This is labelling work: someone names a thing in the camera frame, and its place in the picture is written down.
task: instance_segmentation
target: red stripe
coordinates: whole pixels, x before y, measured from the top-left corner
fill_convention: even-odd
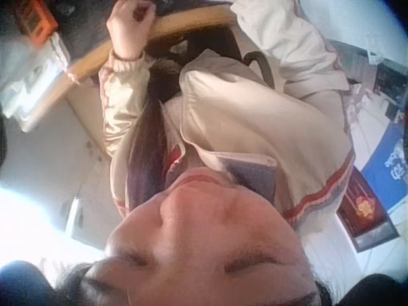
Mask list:
[[[323,198],[325,198],[330,193],[332,187],[336,183],[338,183],[339,180],[344,176],[346,171],[350,169],[350,166],[353,163],[353,159],[354,159],[354,150],[351,150],[350,153],[348,153],[343,165],[327,180],[327,183],[322,188],[322,190],[320,190],[319,192],[315,194],[310,194],[308,196],[305,196],[294,209],[284,212],[283,217],[285,219],[293,219],[293,218],[298,219],[300,218],[300,214],[304,212],[304,210],[307,208],[307,206],[310,205],[311,202],[323,200]]]

